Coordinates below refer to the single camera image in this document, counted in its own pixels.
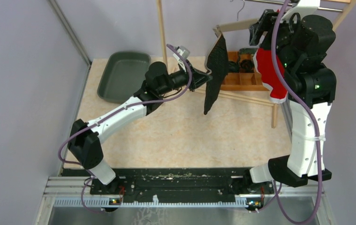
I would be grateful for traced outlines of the black striped garment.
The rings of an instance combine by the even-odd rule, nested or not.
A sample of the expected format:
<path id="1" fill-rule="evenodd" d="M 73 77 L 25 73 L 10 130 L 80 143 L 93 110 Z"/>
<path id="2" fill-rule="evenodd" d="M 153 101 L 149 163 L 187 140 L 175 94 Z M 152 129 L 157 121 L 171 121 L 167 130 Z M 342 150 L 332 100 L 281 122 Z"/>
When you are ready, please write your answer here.
<path id="1" fill-rule="evenodd" d="M 211 110 L 212 105 L 218 99 L 221 85 L 229 71 L 227 45 L 223 34 L 218 36 L 206 57 L 205 68 L 212 79 L 206 83 L 204 115 Z"/>

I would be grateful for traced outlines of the red underwear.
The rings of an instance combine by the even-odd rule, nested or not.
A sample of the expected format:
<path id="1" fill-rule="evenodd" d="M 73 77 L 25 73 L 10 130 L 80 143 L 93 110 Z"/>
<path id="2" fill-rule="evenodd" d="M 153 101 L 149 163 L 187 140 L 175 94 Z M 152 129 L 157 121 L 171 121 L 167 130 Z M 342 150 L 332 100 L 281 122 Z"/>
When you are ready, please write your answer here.
<path id="1" fill-rule="evenodd" d="M 269 99 L 276 104 L 286 101 L 288 92 L 281 84 L 272 62 L 271 50 L 259 48 L 253 56 L 255 70 L 261 74 L 262 85 L 270 91 Z"/>

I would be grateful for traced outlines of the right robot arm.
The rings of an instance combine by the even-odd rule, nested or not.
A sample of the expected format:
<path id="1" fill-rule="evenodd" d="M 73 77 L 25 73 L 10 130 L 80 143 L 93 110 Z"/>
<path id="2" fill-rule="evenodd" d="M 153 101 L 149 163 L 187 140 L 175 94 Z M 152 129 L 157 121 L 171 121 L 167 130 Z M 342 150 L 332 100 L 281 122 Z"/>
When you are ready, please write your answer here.
<path id="1" fill-rule="evenodd" d="M 256 72 L 275 103 L 289 104 L 292 115 L 291 152 L 254 167 L 243 180 L 248 193 L 262 182 L 275 180 L 291 187 L 309 180 L 329 180 L 324 166 L 323 145 L 328 114 L 336 93 L 336 75 L 324 63 L 326 52 L 336 40 L 330 20 L 319 15 L 294 13 L 273 31 L 278 12 L 267 9 L 250 26 L 250 45 Z"/>

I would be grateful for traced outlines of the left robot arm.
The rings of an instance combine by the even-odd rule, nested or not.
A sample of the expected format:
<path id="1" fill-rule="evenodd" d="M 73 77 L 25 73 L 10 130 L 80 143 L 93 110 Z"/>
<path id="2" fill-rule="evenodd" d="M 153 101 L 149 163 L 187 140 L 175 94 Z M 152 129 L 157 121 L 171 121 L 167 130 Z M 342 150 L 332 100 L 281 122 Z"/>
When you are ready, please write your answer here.
<path id="1" fill-rule="evenodd" d="M 194 91 L 211 79 L 209 72 L 194 68 L 188 60 L 172 74 L 168 73 L 163 62 L 154 62 L 145 73 L 141 88 L 126 102 L 88 122 L 82 119 L 75 121 L 67 147 L 79 164 L 101 182 L 101 188 L 108 194 L 114 194 L 120 182 L 104 160 L 102 143 L 119 129 L 158 109 L 167 101 L 165 94 L 173 90 L 178 90 L 180 94 L 187 90 Z"/>

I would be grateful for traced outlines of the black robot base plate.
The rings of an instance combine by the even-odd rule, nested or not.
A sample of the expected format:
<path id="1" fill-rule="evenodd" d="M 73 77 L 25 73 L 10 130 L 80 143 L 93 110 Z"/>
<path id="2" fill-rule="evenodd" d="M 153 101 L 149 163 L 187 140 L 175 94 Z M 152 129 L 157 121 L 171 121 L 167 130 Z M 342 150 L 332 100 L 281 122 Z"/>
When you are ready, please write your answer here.
<path id="1" fill-rule="evenodd" d="M 271 182 L 264 182 L 250 189 L 244 178 L 249 168 L 119 168 L 115 169 L 116 179 L 109 185 L 94 179 L 95 189 L 108 194 L 124 192 L 124 182 L 135 182 L 139 189 L 150 190 L 207 190 L 220 188 L 229 194 L 274 194 Z"/>

